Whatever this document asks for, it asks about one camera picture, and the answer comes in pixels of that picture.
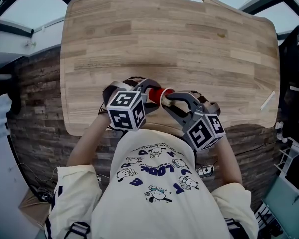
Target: printed graphic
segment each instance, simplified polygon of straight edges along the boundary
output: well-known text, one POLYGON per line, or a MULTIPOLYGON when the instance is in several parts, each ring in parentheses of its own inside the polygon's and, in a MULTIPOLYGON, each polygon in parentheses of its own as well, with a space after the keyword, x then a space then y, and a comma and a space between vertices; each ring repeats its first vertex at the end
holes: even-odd
POLYGON ((220 134, 220 133, 224 133, 224 129, 221 126, 221 123, 219 121, 219 118, 216 114, 214 115, 206 115, 209 122, 211 123, 211 125, 213 126, 213 129, 215 130, 215 134, 220 134))
POLYGON ((133 108, 132 113, 135 121, 135 126, 137 128, 139 127, 144 118, 142 99, 140 99, 139 103, 133 108))
POLYGON ((191 171, 189 171, 187 169, 182 169, 181 173, 182 173, 182 175, 186 175, 186 173, 190 173, 191 174, 191 171))
POLYGON ((160 166, 140 165, 141 172, 149 173, 154 176, 164 176, 166 172, 174 173, 175 169, 171 164, 161 164, 160 166))
POLYGON ((137 172, 134 169, 131 168, 123 168, 121 171, 118 171, 116 173, 116 178, 118 178, 118 182, 123 181, 124 177, 127 176, 134 176, 137 172))
POLYGON ((166 194, 165 194, 166 192, 167 192, 167 190, 164 190, 158 186, 150 185, 149 192, 145 192, 144 194, 147 197, 149 197, 151 195, 151 197, 149 198, 149 201, 151 203, 156 202, 156 201, 162 201, 162 200, 165 200, 167 203, 173 202, 171 199, 166 197, 166 194))
POLYGON ((122 92, 118 93, 115 99, 110 103, 111 106, 124 106, 127 107, 131 104, 133 97, 137 95, 136 92, 122 92))
POLYGON ((182 159, 172 159, 171 162, 177 168, 183 168, 183 167, 188 168, 188 166, 186 165, 186 163, 182 159))
POLYGON ((174 188, 176 189, 176 194, 185 192, 177 183, 174 183, 174 188))
POLYGON ((145 150, 140 150, 139 151, 139 156, 143 156, 143 155, 148 155, 148 153, 145 150))
POLYGON ((148 152, 150 152, 150 158, 159 157, 163 153, 164 149, 166 148, 155 148, 155 149, 148 150, 148 152))
POLYGON ((130 167, 133 164, 140 163, 142 159, 142 157, 127 157, 126 160, 128 161, 128 163, 121 165, 121 168, 130 167))
POLYGON ((151 152, 151 151, 153 151, 153 150, 156 149, 156 148, 160 148, 160 149, 166 149, 166 150, 168 150, 168 151, 167 151, 167 154, 169 154, 171 157, 175 157, 175 156, 177 156, 177 155, 182 155, 182 156, 184 156, 183 153, 180 153, 180 152, 176 151, 174 148, 168 146, 168 145, 167 145, 166 143, 164 143, 164 142, 162 142, 162 143, 158 143, 158 144, 151 144, 151 145, 141 146, 141 147, 139 147, 139 148, 137 148, 137 149, 132 150, 130 153, 132 153, 132 152, 137 152, 138 155, 140 155, 140 156, 141 156, 141 155, 147 155, 148 152, 151 152))
POLYGON ((193 187, 195 189, 199 189, 198 182, 190 179, 188 176, 180 176, 179 183, 180 183, 181 187, 186 190, 191 190, 191 187, 193 187))
POLYGON ((114 127, 133 129, 128 111, 109 110, 114 127))
POLYGON ((130 184, 133 186, 139 186, 143 184, 143 181, 141 181, 141 179, 139 178, 135 178, 133 181, 130 182, 130 184))
POLYGON ((197 149, 199 149, 212 138, 212 135, 202 120, 199 120, 194 125, 194 127, 188 132, 188 135, 193 141, 194 145, 196 145, 197 149))

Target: cartoon sheep print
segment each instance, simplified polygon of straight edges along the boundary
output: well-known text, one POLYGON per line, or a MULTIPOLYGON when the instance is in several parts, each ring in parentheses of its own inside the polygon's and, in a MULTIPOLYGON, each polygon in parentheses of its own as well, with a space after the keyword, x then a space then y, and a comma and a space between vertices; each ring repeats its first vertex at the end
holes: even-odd
POLYGON ((191 187, 194 187, 195 189, 199 189, 198 182, 190 179, 188 176, 180 176, 179 183, 181 187, 186 190, 191 190, 191 187))
POLYGON ((163 153, 164 149, 166 149, 166 148, 155 148, 155 149, 149 150, 148 152, 150 152, 150 158, 159 157, 163 153))
POLYGON ((126 160, 128 161, 128 163, 121 165, 121 168, 129 167, 133 164, 140 163, 142 159, 143 159, 142 157, 127 157, 126 160))
POLYGON ((172 159, 171 161, 177 168, 187 167, 186 163, 182 159, 172 159))
POLYGON ((123 168, 121 171, 118 171, 116 173, 116 178, 118 178, 118 182, 123 181, 124 177, 127 176, 134 176, 137 172, 134 169, 131 168, 123 168))
POLYGON ((158 201, 165 200, 167 202, 173 202, 171 199, 166 198, 165 190, 158 186, 150 185, 149 192, 146 192, 145 195, 150 196, 150 194, 152 194, 152 196, 149 198, 149 201, 151 203, 153 203, 156 200, 158 201))

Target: white jacket sleeve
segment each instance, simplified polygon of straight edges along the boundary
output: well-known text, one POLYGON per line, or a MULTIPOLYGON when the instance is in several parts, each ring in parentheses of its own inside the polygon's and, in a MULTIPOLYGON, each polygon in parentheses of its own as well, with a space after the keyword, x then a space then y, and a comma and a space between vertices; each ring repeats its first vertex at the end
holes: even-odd
POLYGON ((58 178, 45 222, 48 239, 63 239, 74 222, 90 225, 92 211, 102 194, 92 165, 58 167, 58 178))
POLYGON ((241 224, 250 239, 256 239, 258 223, 250 208, 251 192, 239 183, 226 184, 212 192, 224 218, 241 224))

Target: strap buckle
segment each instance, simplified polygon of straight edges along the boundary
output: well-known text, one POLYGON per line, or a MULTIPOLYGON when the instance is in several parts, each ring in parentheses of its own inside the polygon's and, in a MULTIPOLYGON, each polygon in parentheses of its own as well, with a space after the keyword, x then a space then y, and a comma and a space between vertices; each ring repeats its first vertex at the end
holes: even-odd
POLYGON ((90 232, 91 228, 86 222, 77 221, 74 222, 69 231, 66 233, 64 239, 86 239, 87 234, 90 232))

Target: floor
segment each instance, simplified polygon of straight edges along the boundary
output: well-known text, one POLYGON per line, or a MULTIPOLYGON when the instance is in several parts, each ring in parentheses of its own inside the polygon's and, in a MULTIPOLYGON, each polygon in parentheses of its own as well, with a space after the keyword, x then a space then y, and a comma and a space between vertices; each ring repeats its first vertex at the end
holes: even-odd
MULTIPOLYGON (((21 58, 1 71, 14 72, 19 78, 21 111, 17 115, 8 114, 14 148, 20 161, 28 166, 23 165, 22 168, 30 183, 48 189, 55 187, 56 171, 52 180, 44 182, 36 178, 30 169, 41 180, 50 179, 55 167, 66 164, 79 140, 79 137, 70 136, 64 127, 59 63, 58 47, 21 58)), ((273 164, 279 161, 280 156, 280 146, 275 143, 276 132, 273 128, 246 124, 228 128, 226 133, 237 155, 244 186, 252 192, 251 207, 255 211, 276 173, 273 164)), ((111 160, 120 136, 120 132, 114 131, 104 134, 93 163, 98 174, 109 176, 111 160)), ((212 165, 216 160, 213 149, 197 155, 197 163, 205 166, 212 165)), ((221 185, 219 167, 217 164, 215 167, 213 176, 204 179, 210 191, 221 185)), ((109 180, 102 177, 101 188, 105 189, 108 183, 109 180)))

